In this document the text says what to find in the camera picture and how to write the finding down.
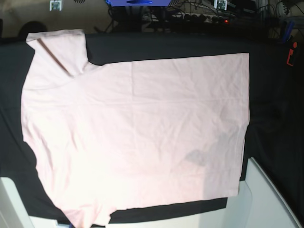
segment pink t-shirt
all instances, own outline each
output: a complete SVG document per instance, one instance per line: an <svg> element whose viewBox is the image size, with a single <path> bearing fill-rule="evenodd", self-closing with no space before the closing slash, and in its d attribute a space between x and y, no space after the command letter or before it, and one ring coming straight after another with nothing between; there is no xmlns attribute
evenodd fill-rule
<svg viewBox="0 0 304 228"><path fill-rule="evenodd" d="M73 225L237 195L249 54L95 66L85 41L80 30L29 34L21 99L41 183Z"/></svg>

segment black cloth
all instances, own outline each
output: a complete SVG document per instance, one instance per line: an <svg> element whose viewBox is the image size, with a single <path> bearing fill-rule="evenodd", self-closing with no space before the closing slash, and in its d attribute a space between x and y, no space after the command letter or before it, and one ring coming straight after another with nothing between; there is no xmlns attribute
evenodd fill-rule
<svg viewBox="0 0 304 228"><path fill-rule="evenodd" d="M245 179L248 158L255 157L304 221L303 110L291 67L286 64L288 48L176 34L96 34L86 36L86 41L89 61L96 65L249 53L250 124L241 180ZM35 155L22 141L20 98L33 55L34 50L25 43L0 46L0 176L14 180L29 215L65 220L43 191L35 169ZM117 211L111 215L110 222L175 218L221 209L226 202L227 199L214 199Z"/></svg>

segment t-shirt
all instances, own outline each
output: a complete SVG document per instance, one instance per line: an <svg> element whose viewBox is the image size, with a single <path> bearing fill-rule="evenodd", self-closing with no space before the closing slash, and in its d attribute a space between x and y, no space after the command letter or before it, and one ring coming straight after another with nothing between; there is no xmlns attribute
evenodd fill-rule
<svg viewBox="0 0 304 228"><path fill-rule="evenodd" d="M21 98L38 176L72 224L237 195L249 54L96 66L85 41L80 30L29 34Z"/></svg>

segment black table surface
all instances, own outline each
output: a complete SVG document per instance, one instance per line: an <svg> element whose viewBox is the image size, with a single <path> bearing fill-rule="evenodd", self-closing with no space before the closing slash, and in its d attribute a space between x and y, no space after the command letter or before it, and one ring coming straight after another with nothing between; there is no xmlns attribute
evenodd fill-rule
<svg viewBox="0 0 304 228"><path fill-rule="evenodd" d="M249 53L250 124L240 179L245 179L248 158L255 157L303 223L304 112L292 69L286 64L289 48L177 34L94 34L86 36L86 46L89 61L96 65ZM66 220L45 194L35 169L36 157L22 140L21 91L33 55L24 42L0 46L0 176L13 179L29 215ZM117 211L110 222L176 218L222 209L226 202L225 198Z"/></svg>

